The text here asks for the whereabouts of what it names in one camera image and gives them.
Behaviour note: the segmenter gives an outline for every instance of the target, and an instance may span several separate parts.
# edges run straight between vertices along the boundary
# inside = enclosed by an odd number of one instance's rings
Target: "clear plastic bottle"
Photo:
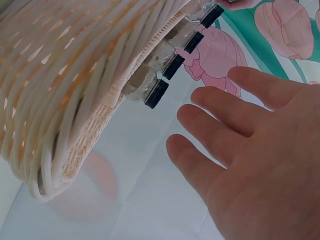
[[[190,22],[209,28],[225,10],[215,0],[191,0],[183,9]]]
[[[156,71],[145,63],[135,71],[121,93],[132,102],[144,102],[154,109],[166,93],[169,84],[157,78]]]
[[[185,59],[176,53],[175,47],[163,39],[144,60],[145,64],[152,67],[156,73],[171,80]]]
[[[182,19],[165,37],[170,44],[176,49],[184,48],[186,52],[191,54],[197,45],[204,38],[196,26],[186,18]]]

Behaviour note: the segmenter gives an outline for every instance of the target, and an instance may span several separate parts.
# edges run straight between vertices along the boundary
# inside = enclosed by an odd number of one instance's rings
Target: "tulip print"
[[[260,33],[281,56],[302,60],[313,54],[311,22],[300,3],[295,0],[265,2],[256,9],[254,18]]]
[[[240,97],[239,86],[228,78],[231,68],[247,66],[245,54],[240,46],[230,35],[216,27],[207,29],[199,25],[197,30],[204,38],[192,54],[181,48],[177,49],[185,58],[185,70],[194,80],[202,80],[206,86],[214,86]]]

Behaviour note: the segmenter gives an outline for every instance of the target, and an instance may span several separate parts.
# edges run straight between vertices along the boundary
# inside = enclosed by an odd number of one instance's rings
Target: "white surface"
[[[8,163],[0,157],[0,230],[20,186],[21,182],[11,173]]]

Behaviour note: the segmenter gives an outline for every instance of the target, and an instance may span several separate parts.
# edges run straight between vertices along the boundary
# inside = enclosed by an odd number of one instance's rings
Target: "wicker weave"
[[[71,184],[187,2],[16,0],[0,15],[0,153],[35,199]]]

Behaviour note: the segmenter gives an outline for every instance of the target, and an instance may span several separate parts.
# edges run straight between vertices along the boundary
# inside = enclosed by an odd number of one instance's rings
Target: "hand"
[[[240,10],[240,9],[252,9],[261,0],[216,0],[219,4],[223,5],[229,11]]]
[[[227,169],[181,135],[172,162],[208,206],[227,240],[320,239],[320,85],[247,67],[228,77],[274,111],[214,87],[194,91],[178,120]]]

